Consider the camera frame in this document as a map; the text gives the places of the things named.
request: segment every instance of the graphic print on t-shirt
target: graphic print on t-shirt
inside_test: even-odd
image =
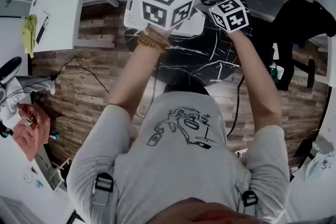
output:
[[[173,133],[181,132],[188,145],[197,145],[208,150],[211,148],[210,143],[215,143],[207,137],[209,118],[208,114],[202,115],[199,111],[191,108],[180,107],[169,110],[168,118],[160,121],[154,127],[155,133],[151,136],[147,145],[156,146],[164,135],[164,129],[169,127]]]

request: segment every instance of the white device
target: white device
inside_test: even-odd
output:
[[[232,33],[248,26],[244,5],[240,0],[226,0],[209,8],[209,13],[215,25]]]
[[[194,1],[141,0],[141,15],[146,22],[170,30],[190,17]]]

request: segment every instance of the gray t-shirt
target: gray t-shirt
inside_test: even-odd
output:
[[[226,146],[215,100],[191,92],[158,97],[129,149],[130,126],[124,109],[107,106],[73,160],[68,194],[87,223],[143,224],[190,197],[245,212],[241,196],[247,190],[258,197],[258,218],[276,222],[284,212],[289,168],[282,128],[259,130],[238,160]],[[92,203],[100,173],[114,179],[107,206]]]

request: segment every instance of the wooden floor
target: wooden floor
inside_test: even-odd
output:
[[[38,52],[33,59],[34,75],[50,75],[76,55],[80,63],[94,72],[110,90],[125,66],[130,53],[123,38],[124,6],[113,8],[109,5],[96,5],[82,11],[79,37],[82,39],[109,40],[116,44],[114,49],[75,48],[68,51]],[[313,58],[317,73],[325,74],[326,55],[317,53],[315,45],[308,44],[305,50],[295,50],[293,57],[303,63]],[[232,127],[236,103],[237,85],[242,78],[238,69],[225,81],[207,88],[218,102],[228,130]],[[162,93],[164,84],[157,82],[155,96]],[[52,128],[60,134],[60,140],[49,140],[51,159],[61,163],[71,159],[81,147],[104,107],[108,94],[89,72],[81,69],[73,60],[63,67],[56,80],[56,94],[44,95],[41,99],[48,113],[61,113],[52,121]],[[294,158],[298,143],[312,137],[312,130],[318,127],[327,99],[328,86],[315,82],[312,90],[307,89],[307,76],[295,72],[289,91],[280,92],[282,101],[283,128],[289,151],[289,164],[296,166],[301,157]],[[153,94],[153,79],[150,80],[139,108],[139,115],[145,115]],[[132,137],[136,138],[142,118],[135,116],[132,122]],[[246,85],[240,89],[240,106],[236,127],[228,140],[232,151],[245,148],[245,141],[254,135],[253,118],[248,101]]]

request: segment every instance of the white desk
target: white desk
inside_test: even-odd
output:
[[[119,6],[115,0],[105,1]],[[33,0],[29,13],[37,17],[36,38],[47,16],[50,17],[39,44],[35,42],[34,52],[67,50],[78,45],[82,4],[83,0]]]

